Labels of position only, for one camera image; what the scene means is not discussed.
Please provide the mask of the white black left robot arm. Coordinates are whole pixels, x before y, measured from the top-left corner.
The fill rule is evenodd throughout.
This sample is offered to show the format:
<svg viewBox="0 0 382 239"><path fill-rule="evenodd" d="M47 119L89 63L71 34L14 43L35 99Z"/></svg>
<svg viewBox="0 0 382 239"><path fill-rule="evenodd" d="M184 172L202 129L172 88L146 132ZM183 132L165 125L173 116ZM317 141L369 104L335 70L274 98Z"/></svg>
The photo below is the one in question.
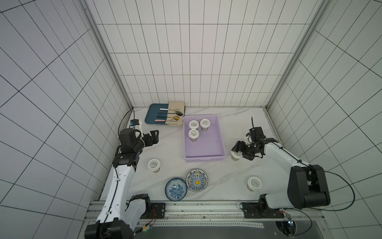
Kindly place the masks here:
<svg viewBox="0 0 382 239"><path fill-rule="evenodd" d="M142 216L152 212L148 194L134 195L128 199L128 190L139 154L145 147L159 142L159 131L143 134L142 129L126 128L119 132L120 146L112 161L112 181L103 208L94 224L84 232L86 239L133 239Z"/></svg>

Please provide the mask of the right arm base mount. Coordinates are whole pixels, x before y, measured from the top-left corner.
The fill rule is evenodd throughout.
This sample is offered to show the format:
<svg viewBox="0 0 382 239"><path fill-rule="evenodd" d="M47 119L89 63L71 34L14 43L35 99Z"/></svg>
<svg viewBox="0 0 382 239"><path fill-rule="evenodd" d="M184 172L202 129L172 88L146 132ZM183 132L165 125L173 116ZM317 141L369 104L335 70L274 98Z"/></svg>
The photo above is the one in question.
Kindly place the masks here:
<svg viewBox="0 0 382 239"><path fill-rule="evenodd" d="M284 214L277 209L270 209L267 206L259 206L258 203L240 203L240 209L246 219L283 219Z"/></svg>

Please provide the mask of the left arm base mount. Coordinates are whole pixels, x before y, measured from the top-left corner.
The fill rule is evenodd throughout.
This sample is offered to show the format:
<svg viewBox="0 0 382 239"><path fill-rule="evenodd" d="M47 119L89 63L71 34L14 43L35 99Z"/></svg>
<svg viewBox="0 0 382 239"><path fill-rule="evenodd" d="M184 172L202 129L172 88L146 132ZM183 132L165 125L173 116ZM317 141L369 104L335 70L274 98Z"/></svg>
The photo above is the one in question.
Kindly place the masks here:
<svg viewBox="0 0 382 239"><path fill-rule="evenodd" d="M151 203L140 219L164 219L165 203Z"/></svg>

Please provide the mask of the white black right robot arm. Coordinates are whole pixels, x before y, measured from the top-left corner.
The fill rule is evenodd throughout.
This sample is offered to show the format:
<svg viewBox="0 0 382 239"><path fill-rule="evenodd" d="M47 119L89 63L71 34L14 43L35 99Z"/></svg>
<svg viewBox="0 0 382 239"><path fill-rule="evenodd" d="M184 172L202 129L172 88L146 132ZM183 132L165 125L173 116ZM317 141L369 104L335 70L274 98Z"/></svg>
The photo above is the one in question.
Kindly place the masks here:
<svg viewBox="0 0 382 239"><path fill-rule="evenodd" d="M328 206L331 202L325 172L319 165L309 165L287 151L274 138L238 141L231 150L239 156L253 160L267 156L288 174L287 187L276 193L260 196L261 209L313 208Z"/></svg>

